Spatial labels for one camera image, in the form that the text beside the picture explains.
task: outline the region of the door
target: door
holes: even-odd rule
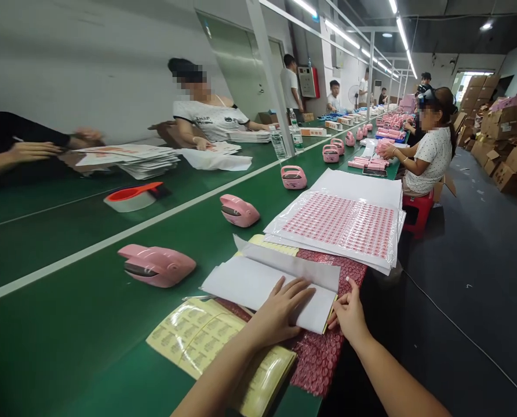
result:
[[[213,17],[197,14],[234,103],[249,119],[259,122],[258,113],[268,111],[274,105],[254,34]],[[276,66],[274,72],[278,74],[283,68],[280,43],[270,40],[270,49]],[[276,87],[281,88],[278,76],[276,82]]]

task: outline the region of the paper stack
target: paper stack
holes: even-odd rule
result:
[[[228,136],[232,142],[240,143],[267,143],[270,142],[270,132],[259,131],[231,131]]]
[[[152,145],[126,144],[96,148],[76,149],[86,153],[77,166],[111,163],[129,173],[136,180],[162,175],[174,169],[179,158],[172,148]]]
[[[327,169],[270,222],[264,240],[344,256],[389,275],[404,221],[401,181]]]

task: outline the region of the man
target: man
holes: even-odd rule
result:
[[[367,99],[367,89],[369,85],[367,81],[369,80],[369,69],[367,68],[365,71],[365,76],[359,82],[359,107],[367,107],[368,99]]]
[[[339,112],[340,111],[340,99],[338,95],[340,94],[340,83],[337,80],[330,81],[330,94],[328,94],[328,104],[326,108],[329,113]]]
[[[21,185],[75,174],[56,158],[63,148],[102,146],[102,135],[79,129],[66,135],[20,116],[0,112],[0,186]]]
[[[290,54],[284,55],[283,63],[286,67],[282,70],[280,77],[282,78],[283,99],[286,102],[287,115],[289,116],[291,109],[293,109],[297,121],[303,123],[305,119],[303,117],[303,105],[298,92],[297,63]]]
[[[388,96],[386,95],[386,87],[382,87],[382,93],[378,98],[378,104],[386,104],[388,102]]]

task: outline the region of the white t-shirt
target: white t-shirt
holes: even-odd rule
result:
[[[197,125],[210,142],[228,140],[226,130],[246,130],[243,125],[249,123],[249,118],[235,104],[220,107],[200,101],[174,101],[173,118]]]
[[[359,103],[368,103],[367,102],[367,81],[363,78],[359,82],[359,90],[364,91],[364,94],[359,94]]]
[[[332,93],[328,94],[328,103],[331,104],[337,111],[340,111],[340,98],[332,96]]]
[[[299,84],[297,83],[297,74],[288,68],[284,68],[280,74],[282,78],[283,99],[286,102],[286,108],[299,109],[295,97],[293,97],[292,88],[297,90],[299,94]]]
[[[444,176],[452,161],[450,128],[439,127],[429,130],[419,142],[414,158],[430,162],[430,165],[419,176],[408,171],[405,176],[407,186],[417,193],[429,193],[434,184]]]

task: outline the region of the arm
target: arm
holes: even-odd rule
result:
[[[417,382],[370,334],[365,323],[359,287],[334,303],[329,329],[338,324],[357,353],[389,417],[451,417],[446,408]]]
[[[314,288],[306,289],[309,282],[303,279],[282,287],[284,279],[278,281],[253,318],[223,347],[172,417],[221,415],[255,353],[299,333],[298,327],[289,324],[289,317],[313,295]]]

